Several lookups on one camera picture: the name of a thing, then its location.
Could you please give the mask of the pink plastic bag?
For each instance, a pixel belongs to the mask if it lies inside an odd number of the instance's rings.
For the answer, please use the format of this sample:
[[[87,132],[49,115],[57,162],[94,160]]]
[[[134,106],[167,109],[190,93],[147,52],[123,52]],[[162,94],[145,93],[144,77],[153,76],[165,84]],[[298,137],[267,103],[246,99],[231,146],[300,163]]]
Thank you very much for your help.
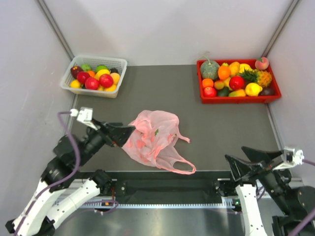
[[[143,110],[130,125],[135,130],[122,149],[131,159],[145,166],[181,175],[196,172],[196,167],[175,149],[179,139],[190,142],[188,137],[180,133],[177,115],[166,111]]]

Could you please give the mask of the orange fruit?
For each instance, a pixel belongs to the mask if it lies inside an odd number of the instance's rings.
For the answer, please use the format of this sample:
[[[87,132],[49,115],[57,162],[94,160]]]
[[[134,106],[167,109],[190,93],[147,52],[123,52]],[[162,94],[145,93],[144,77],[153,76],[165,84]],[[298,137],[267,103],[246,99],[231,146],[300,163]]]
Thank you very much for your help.
[[[218,77],[220,80],[227,79],[230,76],[230,73],[231,73],[231,71],[230,71],[229,66],[222,65],[218,69]]]

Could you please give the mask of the yellow mango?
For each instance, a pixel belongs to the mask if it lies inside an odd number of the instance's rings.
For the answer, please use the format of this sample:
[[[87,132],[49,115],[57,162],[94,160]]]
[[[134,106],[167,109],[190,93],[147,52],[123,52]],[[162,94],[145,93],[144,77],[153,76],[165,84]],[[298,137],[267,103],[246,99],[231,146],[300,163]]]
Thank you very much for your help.
[[[235,61],[235,62],[231,63],[228,67],[230,69],[230,77],[234,77],[239,73],[240,63]]]

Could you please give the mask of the pink peach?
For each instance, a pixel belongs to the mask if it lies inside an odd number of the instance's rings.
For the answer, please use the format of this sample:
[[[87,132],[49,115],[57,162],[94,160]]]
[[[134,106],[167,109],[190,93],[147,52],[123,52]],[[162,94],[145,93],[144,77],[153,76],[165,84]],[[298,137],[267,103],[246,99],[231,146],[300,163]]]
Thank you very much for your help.
[[[257,70],[266,70],[269,66],[269,60],[266,57],[260,57],[255,61],[254,65]]]

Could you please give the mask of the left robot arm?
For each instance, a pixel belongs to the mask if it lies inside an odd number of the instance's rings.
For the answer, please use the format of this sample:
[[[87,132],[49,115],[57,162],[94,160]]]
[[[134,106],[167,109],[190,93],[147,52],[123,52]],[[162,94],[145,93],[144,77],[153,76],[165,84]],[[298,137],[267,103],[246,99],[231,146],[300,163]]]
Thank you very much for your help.
[[[103,146],[122,147],[134,132],[133,125],[100,122],[87,125],[86,135],[79,139],[70,131],[60,138],[31,200],[5,227],[15,236],[52,236],[74,211],[98,195],[112,189],[112,179],[104,170],[96,170],[77,190],[58,201],[75,180],[78,169]]]

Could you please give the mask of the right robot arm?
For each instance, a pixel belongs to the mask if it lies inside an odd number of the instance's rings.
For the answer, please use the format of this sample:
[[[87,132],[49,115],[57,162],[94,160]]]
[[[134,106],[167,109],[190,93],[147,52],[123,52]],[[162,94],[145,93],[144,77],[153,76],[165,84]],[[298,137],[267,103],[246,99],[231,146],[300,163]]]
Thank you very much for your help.
[[[248,161],[225,155],[231,180],[224,196],[236,196],[247,236],[313,236],[315,189],[293,182],[291,169],[306,164],[303,151],[242,147]]]

